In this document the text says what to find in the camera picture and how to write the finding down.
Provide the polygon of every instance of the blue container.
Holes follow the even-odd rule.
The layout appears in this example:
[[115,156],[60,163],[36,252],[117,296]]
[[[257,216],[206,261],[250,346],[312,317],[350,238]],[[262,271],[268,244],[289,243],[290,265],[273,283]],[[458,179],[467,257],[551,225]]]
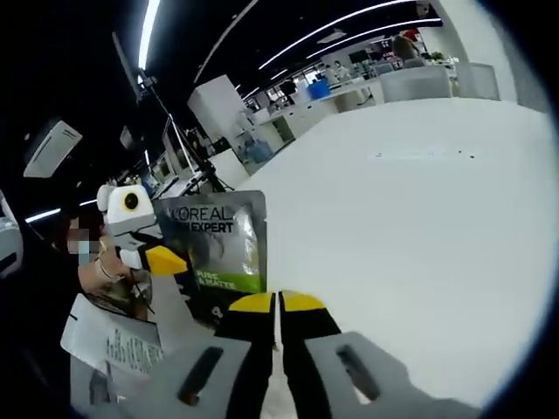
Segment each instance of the blue container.
[[267,142],[256,140],[252,144],[246,146],[246,153],[254,160],[255,163],[263,163],[272,158],[272,149]]
[[315,81],[307,87],[307,90],[311,100],[325,98],[330,94],[330,87],[328,87],[326,79]]

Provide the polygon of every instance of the green label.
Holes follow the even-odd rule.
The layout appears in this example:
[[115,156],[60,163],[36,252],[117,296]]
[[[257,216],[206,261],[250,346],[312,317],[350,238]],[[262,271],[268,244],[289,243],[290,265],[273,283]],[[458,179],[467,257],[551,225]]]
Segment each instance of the green label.
[[196,275],[200,285],[215,286],[225,290],[250,292],[253,294],[266,292],[266,288],[260,284],[260,275],[214,273],[208,271],[196,271]]

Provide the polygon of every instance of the window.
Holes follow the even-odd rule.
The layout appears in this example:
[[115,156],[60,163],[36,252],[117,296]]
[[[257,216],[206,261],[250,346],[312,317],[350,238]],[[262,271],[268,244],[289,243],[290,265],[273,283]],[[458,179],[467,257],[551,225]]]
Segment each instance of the window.
[[276,93],[275,89],[269,89],[266,91],[268,98],[271,100],[277,100],[279,95]]
[[316,81],[318,76],[321,72],[317,71],[316,69],[312,68],[310,71],[305,71],[305,79],[307,79],[307,83],[310,85],[314,81]]
[[295,76],[295,77],[293,78],[293,82],[294,82],[295,84],[298,84],[298,83],[300,83],[300,82],[303,81],[303,80],[306,80],[306,79],[305,79],[305,76],[304,76],[303,74],[297,74],[297,76]]

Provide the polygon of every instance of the tripod stand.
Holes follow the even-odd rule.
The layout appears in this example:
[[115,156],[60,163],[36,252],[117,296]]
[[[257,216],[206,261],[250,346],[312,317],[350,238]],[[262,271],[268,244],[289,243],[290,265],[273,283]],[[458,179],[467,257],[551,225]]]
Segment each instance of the tripod stand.
[[[153,77],[148,77],[146,73],[143,71],[143,69],[139,68],[138,74],[139,74],[139,78],[141,79],[141,84],[143,85],[143,91],[140,91],[138,83],[135,80],[134,76],[132,75],[132,71],[130,70],[130,65],[128,64],[126,56],[124,55],[124,51],[121,48],[121,43],[114,32],[113,32],[113,42],[116,51],[119,55],[119,58],[121,60],[121,64],[124,69],[124,72],[127,75],[128,82],[130,83],[131,88],[134,91],[136,101],[140,103],[147,96],[151,96],[152,98],[155,99],[158,106],[161,108],[164,114],[167,115],[167,123],[165,124],[165,130],[163,132],[163,135],[165,135],[169,130],[172,129],[172,132],[176,135],[176,138],[178,139],[181,150],[184,153],[184,158],[186,159],[190,167],[190,170],[192,171],[192,174],[194,175],[196,173],[196,169],[198,169],[201,172],[200,179],[197,182],[206,179],[210,183],[214,191],[225,192],[224,185],[219,181],[219,179],[216,176],[216,168],[213,166],[213,164],[211,164],[209,160],[201,157],[196,152],[196,150],[192,147],[192,145],[189,143],[186,137],[186,134],[177,125],[172,113],[165,106],[161,97],[157,94],[157,91],[155,90],[156,79]],[[197,165],[197,168],[195,168],[195,165],[192,164],[190,157],[192,161],[194,161],[194,163]]]

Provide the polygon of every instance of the office chair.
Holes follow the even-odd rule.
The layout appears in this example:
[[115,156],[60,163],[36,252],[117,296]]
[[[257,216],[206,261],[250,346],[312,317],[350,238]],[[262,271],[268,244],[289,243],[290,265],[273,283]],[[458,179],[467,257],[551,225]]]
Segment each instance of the office chair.
[[373,65],[373,71],[375,72],[377,77],[381,77],[382,74],[386,74],[387,72],[393,72],[394,67],[391,63],[383,63]]
[[420,57],[406,59],[404,61],[404,68],[418,68],[418,67],[425,67],[425,62]]
[[408,68],[380,77],[384,101],[450,98],[452,90],[442,65]]
[[500,100],[495,70],[478,63],[456,63],[460,98]]

